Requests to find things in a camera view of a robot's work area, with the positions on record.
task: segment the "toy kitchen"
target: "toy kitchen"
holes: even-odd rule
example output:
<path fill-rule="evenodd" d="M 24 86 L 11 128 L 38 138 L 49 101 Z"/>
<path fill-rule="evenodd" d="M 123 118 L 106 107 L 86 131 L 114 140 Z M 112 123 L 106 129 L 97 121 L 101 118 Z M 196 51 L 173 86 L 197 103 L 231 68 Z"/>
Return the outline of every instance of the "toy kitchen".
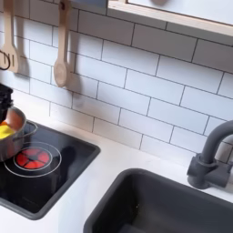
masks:
<path fill-rule="evenodd" d="M 223 2 L 0 0 L 1 232 L 232 231 Z"/>

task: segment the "wooden utensil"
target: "wooden utensil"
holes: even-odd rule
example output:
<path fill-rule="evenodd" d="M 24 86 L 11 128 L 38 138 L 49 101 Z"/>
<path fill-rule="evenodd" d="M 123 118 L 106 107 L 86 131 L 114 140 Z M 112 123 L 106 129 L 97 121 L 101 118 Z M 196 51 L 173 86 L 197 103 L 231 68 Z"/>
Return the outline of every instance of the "wooden utensil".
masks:
<path fill-rule="evenodd" d="M 19 55 L 14 43 L 14 0 L 4 0 L 4 20 L 5 20 L 5 44 L 2 51 L 5 52 L 10 60 L 9 70 L 18 72 Z M 8 66 L 7 57 L 0 56 L 0 64 L 2 67 Z"/>
<path fill-rule="evenodd" d="M 58 29 L 58 57 L 54 68 L 55 81 L 59 87 L 65 86 L 70 76 L 67 63 L 69 10 L 70 4 L 68 0 L 62 0 L 59 4 L 60 22 Z"/>

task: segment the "cooking pot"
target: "cooking pot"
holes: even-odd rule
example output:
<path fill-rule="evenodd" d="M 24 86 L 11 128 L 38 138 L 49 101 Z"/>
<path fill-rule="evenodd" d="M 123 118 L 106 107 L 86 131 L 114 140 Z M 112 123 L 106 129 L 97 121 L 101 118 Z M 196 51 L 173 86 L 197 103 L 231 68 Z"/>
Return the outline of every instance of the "cooking pot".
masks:
<path fill-rule="evenodd" d="M 37 130 L 37 125 L 26 120 L 25 114 L 14 106 L 8 109 L 5 121 L 15 133 L 9 137 L 0 139 L 0 162 L 15 156 L 23 147 L 25 138 L 32 136 Z M 35 128 L 28 134 L 24 132 L 26 123 Z"/>

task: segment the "utensil hook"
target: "utensil hook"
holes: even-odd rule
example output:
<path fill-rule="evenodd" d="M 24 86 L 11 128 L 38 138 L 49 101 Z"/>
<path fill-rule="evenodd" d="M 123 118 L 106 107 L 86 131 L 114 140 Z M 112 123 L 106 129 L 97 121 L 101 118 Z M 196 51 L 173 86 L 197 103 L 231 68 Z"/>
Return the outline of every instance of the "utensil hook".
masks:
<path fill-rule="evenodd" d="M 2 68 L 0 66 L 0 70 L 7 70 L 10 66 L 11 66 L 11 61 L 10 61 L 10 57 L 3 51 L 0 50 L 0 53 L 3 54 L 6 58 L 7 58 L 7 61 L 8 61 L 8 67 L 7 68 Z"/>

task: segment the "white subway tile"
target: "white subway tile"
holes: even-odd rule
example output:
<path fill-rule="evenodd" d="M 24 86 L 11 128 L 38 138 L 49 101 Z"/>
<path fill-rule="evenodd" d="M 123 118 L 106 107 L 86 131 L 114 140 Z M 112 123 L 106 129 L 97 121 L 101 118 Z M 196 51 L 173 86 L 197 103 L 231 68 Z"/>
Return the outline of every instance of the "white subway tile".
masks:
<path fill-rule="evenodd" d="M 31 0 L 30 18 L 50 25 L 58 25 L 58 5 L 44 1 Z"/>
<path fill-rule="evenodd" d="M 125 109 L 121 110 L 119 125 L 168 142 L 172 126 Z"/>
<path fill-rule="evenodd" d="M 52 45 L 52 29 L 50 25 L 37 23 L 32 20 L 19 17 L 15 19 L 15 35 L 49 46 Z"/>
<path fill-rule="evenodd" d="M 171 138 L 171 144 L 192 150 L 197 153 L 201 153 L 206 140 L 207 137 L 205 136 L 201 136 L 186 131 L 185 129 L 175 127 Z M 226 163 L 228 161 L 231 149 L 231 145 L 222 142 L 218 148 L 216 159 Z"/>
<path fill-rule="evenodd" d="M 231 120 L 233 116 L 233 99 L 190 87 L 185 89 L 181 106 L 225 120 Z"/>
<path fill-rule="evenodd" d="M 0 32 L 0 47 L 5 43 L 5 34 Z M 29 40 L 15 36 L 15 47 L 18 54 L 23 57 L 29 57 Z"/>
<path fill-rule="evenodd" d="M 191 61 L 197 39 L 144 25 L 136 25 L 133 46 Z"/>
<path fill-rule="evenodd" d="M 233 87 L 233 75 L 229 73 L 225 73 L 218 94 L 233 98 L 232 87 Z"/>
<path fill-rule="evenodd" d="M 19 91 L 29 93 L 29 77 L 10 71 L 0 71 L 0 83 Z"/>
<path fill-rule="evenodd" d="M 45 1 L 31 0 L 30 18 L 45 24 L 56 25 L 59 23 L 58 5 Z M 69 14 L 69 28 L 77 30 L 78 11 L 72 9 Z"/>
<path fill-rule="evenodd" d="M 30 0 L 15 0 L 15 15 L 29 18 L 29 1 Z"/>
<path fill-rule="evenodd" d="M 29 58 L 29 40 L 15 36 L 15 47 L 20 56 Z"/>
<path fill-rule="evenodd" d="M 58 29 L 54 28 L 53 46 L 58 47 Z M 82 35 L 76 32 L 69 32 L 68 51 L 90 56 L 96 59 L 101 58 L 103 40 L 89 35 Z"/>
<path fill-rule="evenodd" d="M 147 96 L 103 83 L 99 83 L 97 98 L 144 115 L 147 113 L 149 105 Z"/>
<path fill-rule="evenodd" d="M 49 117 L 49 102 L 21 91 L 14 90 L 12 94 L 14 106 L 29 115 Z"/>
<path fill-rule="evenodd" d="M 133 28 L 133 23 L 88 12 L 80 12 L 78 23 L 80 33 L 130 45 Z"/>
<path fill-rule="evenodd" d="M 114 18 L 124 19 L 129 22 L 134 22 L 141 25 L 150 25 L 161 29 L 165 29 L 167 23 L 166 21 L 157 20 L 156 18 L 149 18 L 142 15 L 130 14 L 128 12 L 117 11 L 114 9 L 108 9 L 107 15 Z"/>
<path fill-rule="evenodd" d="M 71 107 L 72 104 L 72 93 L 70 91 L 37 81 L 33 78 L 30 80 L 30 94 L 62 106 Z"/>
<path fill-rule="evenodd" d="M 76 57 L 76 73 L 99 81 L 123 87 L 127 70 L 86 56 Z"/>
<path fill-rule="evenodd" d="M 185 149 L 201 153 L 207 137 L 187 131 L 183 128 L 174 127 L 171 144 Z"/>
<path fill-rule="evenodd" d="M 208 125 L 207 128 L 205 130 L 205 135 L 209 136 L 209 134 L 219 125 L 223 124 L 224 122 L 226 122 L 225 120 L 220 120 L 214 117 L 210 117 L 209 121 L 208 121 Z"/>
<path fill-rule="evenodd" d="M 159 77 L 214 93 L 218 91 L 222 75 L 221 71 L 166 56 L 160 57 L 157 69 Z"/>
<path fill-rule="evenodd" d="M 232 58 L 232 47 L 198 40 L 193 62 L 233 73 Z"/>
<path fill-rule="evenodd" d="M 52 84 L 56 85 L 54 72 L 52 74 L 53 74 Z M 64 88 L 85 96 L 96 98 L 97 86 L 98 86 L 98 82 L 96 80 L 71 73 L 70 78 L 68 79 L 66 86 Z"/>
<path fill-rule="evenodd" d="M 158 55 L 105 41 L 102 60 L 154 76 Z"/>
<path fill-rule="evenodd" d="M 178 105 L 184 86 L 128 70 L 126 89 Z"/>
<path fill-rule="evenodd" d="M 148 115 L 200 134 L 204 132 L 208 121 L 208 116 L 206 115 L 156 99 L 151 99 Z"/>
<path fill-rule="evenodd" d="M 208 121 L 208 125 L 207 125 L 207 128 L 206 128 L 206 131 L 205 131 L 205 135 L 206 136 L 209 136 L 209 134 L 216 128 L 218 127 L 219 125 L 225 123 L 226 121 L 225 120 L 220 120 L 220 119 L 217 119 L 217 118 L 214 118 L 214 117 L 210 117 L 209 118 L 209 121 Z M 227 143 L 230 143 L 233 145 L 233 136 L 228 136 L 226 137 L 223 141 L 227 142 Z"/>
<path fill-rule="evenodd" d="M 93 12 L 93 13 L 97 13 L 99 15 L 106 15 L 106 9 L 104 7 L 98 7 L 95 5 L 91 5 L 91 4 L 86 4 L 86 3 L 76 3 L 76 2 L 71 2 L 71 5 L 74 8 L 80 9 L 80 10 L 84 10 L 84 11 L 88 11 L 88 12 Z"/>
<path fill-rule="evenodd" d="M 178 163 L 184 167 L 188 167 L 192 157 L 196 155 L 193 152 L 147 136 L 143 136 L 141 150 L 157 157 L 161 157 L 162 159 Z"/>
<path fill-rule="evenodd" d="M 139 149 L 142 138 L 141 134 L 99 119 L 95 119 L 93 133 L 136 149 Z"/>
<path fill-rule="evenodd" d="M 94 98 L 80 96 L 78 94 L 74 94 L 72 108 L 115 124 L 117 124 L 119 119 L 119 107 L 111 106 Z"/>
<path fill-rule="evenodd" d="M 50 83 L 51 66 L 21 57 L 18 73 L 24 76 L 30 76 L 46 83 Z"/>
<path fill-rule="evenodd" d="M 185 25 L 176 25 L 173 23 L 167 24 L 167 31 L 180 33 L 184 35 L 191 35 L 197 38 L 210 40 L 213 42 L 218 42 L 220 44 L 225 44 L 229 46 L 233 46 L 233 38 L 229 35 L 223 35 L 219 33 L 213 33 L 205 30 L 201 30 L 195 27 L 189 27 Z"/>
<path fill-rule="evenodd" d="M 57 59 L 58 49 L 52 46 L 42 45 L 33 41 L 30 41 L 30 58 L 53 66 Z M 67 53 L 67 61 L 70 65 L 70 71 L 75 69 L 75 55 Z"/>
<path fill-rule="evenodd" d="M 86 114 L 51 103 L 50 116 L 73 127 L 79 127 L 92 132 L 94 118 Z"/>

